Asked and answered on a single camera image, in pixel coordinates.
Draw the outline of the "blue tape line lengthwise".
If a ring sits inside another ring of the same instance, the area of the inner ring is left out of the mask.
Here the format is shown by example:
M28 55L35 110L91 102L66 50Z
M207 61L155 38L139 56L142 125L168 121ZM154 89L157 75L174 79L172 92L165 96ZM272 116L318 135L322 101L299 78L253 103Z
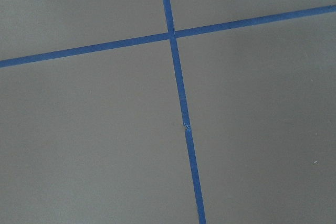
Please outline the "blue tape line lengthwise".
M197 158L196 158L196 152L195 152L195 147L194 147L192 126L190 123L190 116L188 112L188 105L187 105L187 98L186 98L186 93L185 93L180 54L178 50L177 37L175 34L175 28L174 28L174 19L173 19L171 1L163 0L163 7L164 7L164 12L165 12L167 32L168 32L171 53L172 53L172 60L173 60L177 91L178 91L178 98L180 102L180 109L181 109L181 115L182 115L182 123L184 126L184 134L185 134L185 139L186 139L188 160L189 160L190 169L191 169L191 177L192 177L192 183L193 183L193 189L194 189L196 209L197 209L197 214L198 214L198 222L202 224L206 224L206 214L205 214L205 209L204 209L201 182L200 182L199 172L198 172L198 165L197 165Z

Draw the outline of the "blue tape line crosswise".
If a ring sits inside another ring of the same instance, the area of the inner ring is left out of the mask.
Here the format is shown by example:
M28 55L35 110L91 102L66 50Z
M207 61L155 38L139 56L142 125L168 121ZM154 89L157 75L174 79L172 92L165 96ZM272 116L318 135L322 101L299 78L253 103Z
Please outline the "blue tape line crosswise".
M201 26L201 27L182 29L182 30L177 30L175 32L175 35L177 38L189 37L189 36L195 36L195 35L206 34L206 33L214 33L214 32L222 31L222 30L231 30L231 29L236 29L236 28L241 28L241 27L255 26L255 25L261 25L261 24L266 24L266 23L279 22L282 20L296 19L296 18L301 18L301 17L322 15L322 14L334 13L334 12L335 12L334 5L315 7L315 8L304 9L304 10L296 10L293 12L285 12L285 13L273 14L273 15L255 17L255 18L241 19L241 20L225 22L225 23L220 23L220 24L213 24L213 25L207 25L207 26ZM77 48L64 49L64 50L53 51L53 52L46 52L43 54L36 54L36 55L31 55L31 56L5 59L1 61L1 68L23 65L27 63L33 63L33 62L53 60L53 59L64 58L64 57L71 57L71 56L82 55L82 54L88 54L91 52L98 52L98 51L130 47L130 46L141 45L141 44L148 44L148 43L164 41L168 39L169 39L169 34L162 33L162 34L154 34L154 35L130 38L130 39L125 39L125 40L105 42L101 44L88 45L88 46L77 47Z

